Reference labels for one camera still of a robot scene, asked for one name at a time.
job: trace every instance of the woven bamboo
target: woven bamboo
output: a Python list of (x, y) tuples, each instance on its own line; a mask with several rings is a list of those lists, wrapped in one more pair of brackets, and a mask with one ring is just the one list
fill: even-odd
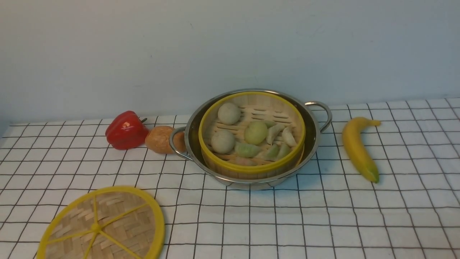
[(48, 239), (46, 258), (143, 259), (154, 235), (155, 217), (144, 199), (129, 192), (98, 194), (62, 217)]
[[(219, 108), (226, 102), (232, 102), (240, 108), (240, 120), (234, 125), (225, 125), (217, 118)], [(251, 166), (251, 168), (246, 167), (245, 170), (234, 170), (230, 168), (228, 164), (222, 163), (222, 161), (234, 164), (234, 160), (237, 157), (236, 153), (234, 151), (229, 154), (213, 152), (211, 138), (218, 130), (229, 130), (235, 135), (236, 141), (245, 142), (244, 130), (250, 122), (255, 120), (268, 120), (290, 127), (298, 145), (292, 148), (292, 154), (289, 160), (285, 159), (285, 161), (272, 162), (263, 159), (263, 155), (271, 147), (271, 145), (264, 141), (259, 145), (262, 151), (254, 158), (251, 158), (258, 166)], [(202, 139), (204, 142), (204, 147), (202, 146), (203, 158), (211, 170), (225, 176), (239, 179), (263, 179), (272, 177), (295, 167), (302, 155), (302, 146), (305, 139), (305, 124), (303, 118), (299, 111), (289, 102), (272, 94), (235, 94), (229, 96), (226, 100), (221, 100), (221, 102), (216, 103), (209, 109), (202, 119), (201, 126)], [(280, 132), (275, 138), (273, 145), (280, 145), (281, 143), (282, 138)], [(204, 149), (211, 151), (212, 155), (204, 152)], [(264, 170), (261, 169), (253, 173), (249, 172), (249, 170), (259, 170), (258, 168), (261, 165), (270, 164), (272, 164), (273, 167)]]

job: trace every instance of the banana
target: banana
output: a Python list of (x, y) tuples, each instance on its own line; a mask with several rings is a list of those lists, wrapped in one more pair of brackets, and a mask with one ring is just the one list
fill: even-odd
[(351, 163), (364, 178), (374, 183), (379, 182), (379, 170), (362, 143), (361, 132), (367, 127), (379, 126), (380, 123), (378, 120), (356, 117), (347, 122), (342, 131), (345, 151)]

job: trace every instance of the white dumpling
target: white dumpling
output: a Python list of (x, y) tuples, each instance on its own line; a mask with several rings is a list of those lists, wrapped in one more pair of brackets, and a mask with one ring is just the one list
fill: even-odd
[(286, 143), (288, 146), (295, 147), (297, 145), (290, 127), (285, 127), (283, 129), (281, 137), (283, 138), (284, 143)]
[(275, 140), (276, 136), (284, 129), (283, 124), (276, 124), (275, 126), (272, 126), (268, 129), (268, 134), (267, 134), (267, 143), (271, 145), (273, 141)]
[(221, 129), (211, 137), (211, 147), (214, 152), (227, 154), (235, 146), (235, 136), (226, 129)]
[(240, 119), (241, 110), (231, 102), (224, 103), (217, 111), (217, 118), (225, 125), (233, 125)]

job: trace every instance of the black grid line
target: black grid line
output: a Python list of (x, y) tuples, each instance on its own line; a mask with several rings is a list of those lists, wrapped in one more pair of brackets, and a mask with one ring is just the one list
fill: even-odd
[[(373, 115), (372, 115), (372, 112), (369, 108), (369, 104), (367, 105), (368, 109), (369, 109), (369, 113), (371, 114), (371, 119), (374, 119), (373, 118)], [(382, 138), (380, 137), (380, 134), (378, 134), (379, 136), (379, 140), (380, 140), (380, 143), (382, 144), (383, 146), (383, 142), (382, 142)], [(379, 207), (379, 212), (382, 216), (382, 219), (383, 219), (383, 226), (385, 227), (385, 231), (386, 231), (386, 236), (388, 237), (388, 241), (390, 242), (390, 246), (391, 246), (391, 252), (393, 253), (393, 257), (396, 258), (396, 255), (395, 255), (395, 249), (393, 248), (393, 244), (391, 242), (391, 237), (390, 237), (390, 233), (388, 232), (388, 226), (386, 225), (386, 219), (385, 219), (385, 215), (383, 214), (382, 212), (382, 208), (380, 207), (380, 202), (379, 202), (379, 198), (377, 197), (377, 191), (375, 190), (375, 184), (372, 183), (372, 188), (374, 189), (374, 195), (375, 195), (375, 200), (377, 201), (377, 206)]]
[[(433, 149), (432, 149), (430, 146), (428, 146), (428, 147), (429, 147), (431, 153), (433, 153), (433, 156), (434, 156)], [(438, 165), (439, 165), (439, 167), (441, 168), (441, 170), (443, 170), (443, 168), (442, 168), (441, 165), (439, 164), (439, 161), (438, 161), (437, 159), (436, 159), (436, 161), (438, 162)], [(444, 178), (445, 178), (447, 184), (452, 188), (452, 186), (450, 185), (449, 180), (447, 179), (447, 177), (445, 176), (445, 174), (443, 174), (443, 175), (444, 175)], [(420, 182), (422, 183), (423, 187), (426, 189), (425, 184), (423, 183), (423, 180), (422, 180), (420, 174), (419, 174), (419, 178), (420, 178)], [(426, 191), (426, 195), (428, 196), (428, 199), (430, 200), (431, 206), (433, 206), (433, 208), (435, 208), (435, 206), (434, 206), (434, 204), (433, 204), (433, 201), (432, 201), (432, 199), (431, 199), (430, 193), (428, 192), (428, 190), (425, 190), (425, 191)], [(455, 195), (454, 192), (452, 192), (452, 194), (453, 194), (454, 197), (457, 199), (457, 202), (459, 203), (459, 206), (460, 206), (460, 201), (458, 200), (458, 197)], [(442, 223), (442, 220), (441, 220), (441, 216), (439, 216), (439, 213), (437, 212), (436, 209), (435, 209), (434, 211), (435, 211), (435, 213), (436, 213), (436, 215), (437, 215), (437, 218), (438, 218), (438, 220), (439, 220), (439, 224), (441, 225), (441, 228), (442, 228), (442, 230), (443, 230), (443, 232), (444, 232), (444, 235), (445, 235), (445, 237), (446, 237), (446, 240), (447, 240), (447, 242), (449, 243), (449, 247), (450, 247), (450, 249), (452, 250), (452, 253), (453, 253), (454, 256), (455, 256), (455, 259), (457, 259), (457, 255), (455, 254), (455, 252), (454, 252), (454, 250), (453, 250), (453, 248), (452, 248), (452, 244), (451, 244), (451, 242), (450, 242), (450, 240), (449, 240), (449, 237), (447, 236), (446, 230), (445, 230), (445, 228), (444, 228), (444, 226), (443, 226), (443, 223)]]
[[(318, 165), (318, 170), (319, 170), (319, 173), (321, 174), (321, 167), (319, 165), (319, 161), (316, 161), (317, 165)], [(322, 186), (322, 195), (323, 195), (323, 198), (324, 198), (324, 204), (326, 205), (326, 212), (328, 214), (328, 221), (329, 221), (329, 231), (330, 231), (330, 234), (331, 234), (331, 243), (332, 243), (332, 247), (333, 247), (333, 250), (334, 250), (334, 258), (337, 259), (337, 253), (335, 251), (335, 248), (336, 246), (334, 245), (334, 235), (332, 234), (332, 225), (331, 225), (331, 214), (329, 213), (329, 206), (328, 206), (328, 200), (326, 199), (326, 192), (324, 190), (324, 184), (322, 182), (322, 177), (319, 177), (320, 178), (320, 181), (321, 181), (321, 186)]]
[[(331, 125), (330, 127), (332, 127), (332, 131), (335, 132), (334, 125)], [(337, 144), (337, 135), (336, 134), (334, 134), (334, 139), (335, 139), (335, 143)], [(340, 150), (339, 150), (338, 146), (337, 146), (337, 152), (339, 152), (340, 165), (342, 166), (342, 171), (343, 171), (343, 174), (344, 174), (345, 183), (346, 183), (346, 186), (347, 186), (347, 189), (348, 189), (348, 196), (350, 197), (350, 202), (351, 202), (353, 215), (355, 216), (356, 226), (359, 226), (359, 224), (358, 224), (358, 216), (356, 215), (356, 211), (355, 211), (355, 208), (354, 208), (354, 205), (353, 205), (353, 198), (351, 197), (351, 191), (350, 191), (350, 188), (348, 187), (348, 180), (346, 179), (346, 176), (345, 176), (345, 168), (344, 168), (344, 165), (343, 165), (343, 162), (342, 162), (342, 156), (340, 154)], [(358, 236), (359, 236), (359, 243), (361, 244), (362, 254), (364, 255), (364, 259), (367, 259), (366, 252), (364, 251), (364, 246), (362, 244), (361, 231), (359, 230), (359, 228), (358, 228)]]
[[(39, 167), (40, 167), (40, 165), (37, 166), (37, 169), (35, 169), (35, 172), (33, 173), (33, 176), (37, 173), (37, 170), (38, 170)], [(33, 176), (30, 178), (29, 182), (27, 183), (27, 186), (28, 186), (28, 185), (30, 184), (30, 182), (32, 181)], [(54, 176), (51, 177), (51, 179), (50, 179), (50, 181), (49, 181), (47, 187), (49, 187), (49, 185), (51, 184), (51, 181), (52, 181), (52, 178), (53, 178), (53, 177), (54, 177)], [(21, 196), (24, 194), (25, 190), (27, 189), (27, 186), (26, 186), (26, 188), (24, 189), (24, 191), (21, 193)], [(30, 216), (29, 216), (29, 218), (28, 218), (28, 222), (25, 223), (24, 228), (22, 229), (22, 231), (21, 231), (21, 233), (19, 234), (19, 237), (18, 237), (18, 239), (17, 239), (18, 241), (21, 240), (21, 236), (23, 235), (24, 230), (27, 228), (27, 225), (29, 224), (29, 220), (32, 218), (32, 215), (34, 214), (35, 210), (37, 209), (38, 205), (40, 204), (40, 201), (42, 200), (43, 196), (45, 196), (45, 192), (46, 192), (46, 191), (43, 192), (42, 196), (40, 197), (40, 200), (38, 201), (37, 205), (35, 206), (35, 208), (33, 209), (32, 213), (30, 214)], [(10, 215), (11, 215), (11, 213), (13, 212), (14, 208), (18, 205), (17, 203), (18, 203), (19, 200), (21, 199), (21, 196), (20, 196), (20, 197), (18, 198), (18, 200), (16, 201), (16, 204), (14, 205), (14, 207), (11, 209)], [(9, 255), (8, 257), (11, 257), (11, 254), (13, 253), (13, 251), (14, 251), (14, 249), (16, 248), (17, 244), (18, 244), (18, 243), (16, 243), (16, 244), (13, 246), (13, 248), (11, 249), (10, 255)]]

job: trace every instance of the checkered tablecloth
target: checkered tablecloth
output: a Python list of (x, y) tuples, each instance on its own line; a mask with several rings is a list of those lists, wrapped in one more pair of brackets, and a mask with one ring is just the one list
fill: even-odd
[[(316, 155), (274, 189), (226, 188), (193, 162), (118, 151), (110, 119), (11, 125), (0, 140), (0, 259), (32, 259), (51, 220), (90, 190), (135, 185), (165, 215), (161, 258), (460, 258), (460, 98), (332, 106)], [(326, 113), (315, 110), (318, 121)], [(362, 134), (381, 182), (353, 168), (341, 131)], [(189, 116), (147, 123), (183, 126)]]

